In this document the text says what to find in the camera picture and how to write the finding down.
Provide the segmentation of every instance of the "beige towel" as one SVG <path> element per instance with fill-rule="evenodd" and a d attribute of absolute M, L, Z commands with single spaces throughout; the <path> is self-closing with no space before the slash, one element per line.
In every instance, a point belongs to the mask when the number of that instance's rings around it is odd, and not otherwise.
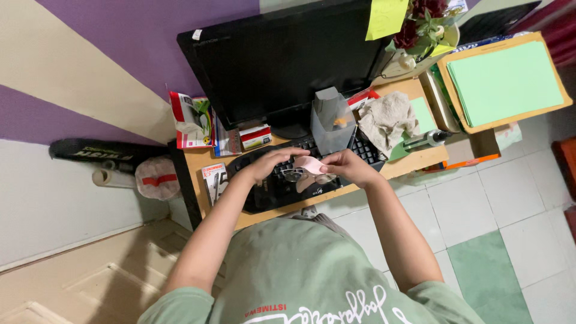
<path fill-rule="evenodd" d="M 404 131 L 410 137 L 420 133 L 408 95 L 399 91 L 365 104 L 359 114 L 360 129 L 386 157 L 390 157 Z"/>

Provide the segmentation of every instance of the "person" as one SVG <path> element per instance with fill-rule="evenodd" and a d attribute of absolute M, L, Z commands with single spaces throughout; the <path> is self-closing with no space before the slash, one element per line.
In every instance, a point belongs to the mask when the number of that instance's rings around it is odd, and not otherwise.
<path fill-rule="evenodd" d="M 138 323 L 483 323 L 443 282 L 432 250 L 386 179 L 349 149 L 324 158 L 321 171 L 366 191 L 400 291 L 345 231 L 322 222 L 278 217 L 233 235 L 250 188 L 276 164 L 308 154 L 273 150 L 235 174 L 184 247 L 163 296 Z M 214 299 L 222 261 L 225 286 Z"/>

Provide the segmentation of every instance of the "hand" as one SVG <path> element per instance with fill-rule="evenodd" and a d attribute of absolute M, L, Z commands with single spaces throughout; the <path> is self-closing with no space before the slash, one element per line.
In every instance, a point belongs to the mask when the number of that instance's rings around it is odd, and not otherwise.
<path fill-rule="evenodd" d="M 360 188 L 384 179 L 378 171 L 349 149 L 331 154 L 320 162 L 328 164 L 321 167 L 320 171 L 341 175 Z"/>
<path fill-rule="evenodd" d="M 270 152 L 262 155 L 258 160 L 249 166 L 243 168 L 239 173 L 246 174 L 253 179 L 254 184 L 261 183 L 266 178 L 278 163 L 290 160 L 290 156 L 309 155 L 310 151 L 300 148 L 284 148 L 280 150 L 271 150 Z"/>

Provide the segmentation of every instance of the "person's left hand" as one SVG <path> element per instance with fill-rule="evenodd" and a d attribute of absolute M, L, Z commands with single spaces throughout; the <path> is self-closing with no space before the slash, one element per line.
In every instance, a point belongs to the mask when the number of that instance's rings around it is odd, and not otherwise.
<path fill-rule="evenodd" d="M 290 160 L 292 155 L 309 155 L 310 151 L 301 148 L 283 148 L 280 150 L 272 150 L 259 159 L 254 161 L 254 163 L 243 168 L 239 173 L 246 174 L 250 179 L 253 179 L 254 184 L 260 183 L 264 178 L 266 178 L 274 166 L 278 163 Z"/>

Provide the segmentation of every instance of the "spray bottle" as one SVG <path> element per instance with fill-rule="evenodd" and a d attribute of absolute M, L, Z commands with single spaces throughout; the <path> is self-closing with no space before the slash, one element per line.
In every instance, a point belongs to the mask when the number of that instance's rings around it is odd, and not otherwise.
<path fill-rule="evenodd" d="M 402 148 L 408 153 L 434 148 L 444 144 L 444 141 L 450 136 L 452 133 L 449 131 L 434 129 L 403 141 Z"/>

